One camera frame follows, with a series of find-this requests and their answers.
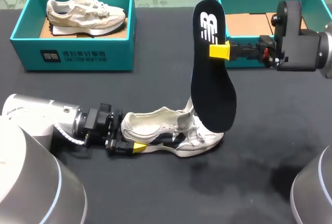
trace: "teal shoe box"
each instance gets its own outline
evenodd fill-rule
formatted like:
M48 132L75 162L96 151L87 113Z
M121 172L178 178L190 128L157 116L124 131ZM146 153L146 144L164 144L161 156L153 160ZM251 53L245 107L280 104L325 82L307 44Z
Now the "teal shoe box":
M224 7L225 14L239 13L267 13L276 12L279 1L287 0L218 0ZM332 21L324 0L297 0L301 1L302 17L308 29L323 31L327 23ZM227 40L240 44L256 44L259 36L231 36L226 30ZM227 62L227 67L263 67L258 61L238 58Z
M133 69L134 0L98 0L125 10L128 18L126 38L39 38L45 22L47 1L27 0L10 38L27 71Z

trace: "insole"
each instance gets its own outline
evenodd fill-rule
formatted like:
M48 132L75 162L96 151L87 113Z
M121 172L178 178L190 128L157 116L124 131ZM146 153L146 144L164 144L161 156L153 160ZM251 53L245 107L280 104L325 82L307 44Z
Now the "insole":
M191 98L203 125L212 132L228 131L234 122L237 97L225 61L209 57L210 44L226 41L225 13L216 0L203 0L193 12L195 57Z

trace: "cardboard insert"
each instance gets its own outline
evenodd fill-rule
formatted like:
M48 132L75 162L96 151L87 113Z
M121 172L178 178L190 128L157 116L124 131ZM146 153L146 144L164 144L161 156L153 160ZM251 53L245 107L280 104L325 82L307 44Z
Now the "cardboard insert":
M230 36L274 35L271 17L275 13L241 13L226 15L226 26ZM307 26L302 18L301 29Z
M128 18L125 19L125 27L122 28L118 32L111 33L106 36L95 36L91 37L89 35L84 35L84 34L74 34L74 35L63 35L63 36L54 36L50 30L50 22L48 21L47 18L45 18L45 22L43 25L43 28L40 32L39 38L126 38L127 37L127 26L128 26Z

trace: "black tablecloth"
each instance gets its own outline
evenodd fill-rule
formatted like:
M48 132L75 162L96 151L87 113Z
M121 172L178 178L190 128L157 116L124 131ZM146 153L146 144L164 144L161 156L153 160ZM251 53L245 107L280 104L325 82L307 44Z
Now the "black tablecloth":
M124 111L181 109L190 94L192 8L137 9L132 73L28 73L9 37L20 11L0 11L0 106L12 93ZM295 223L289 190L329 143L332 80L319 72L229 72L238 96L224 142L203 156L57 157L83 183L87 224Z

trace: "red component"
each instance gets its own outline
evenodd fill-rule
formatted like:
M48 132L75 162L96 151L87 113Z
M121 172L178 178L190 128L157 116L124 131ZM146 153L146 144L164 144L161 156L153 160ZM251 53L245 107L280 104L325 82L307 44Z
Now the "red component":
M269 49L266 48L266 49L264 50L264 53L263 53L263 58L266 59L266 58L268 58L268 57L269 57Z

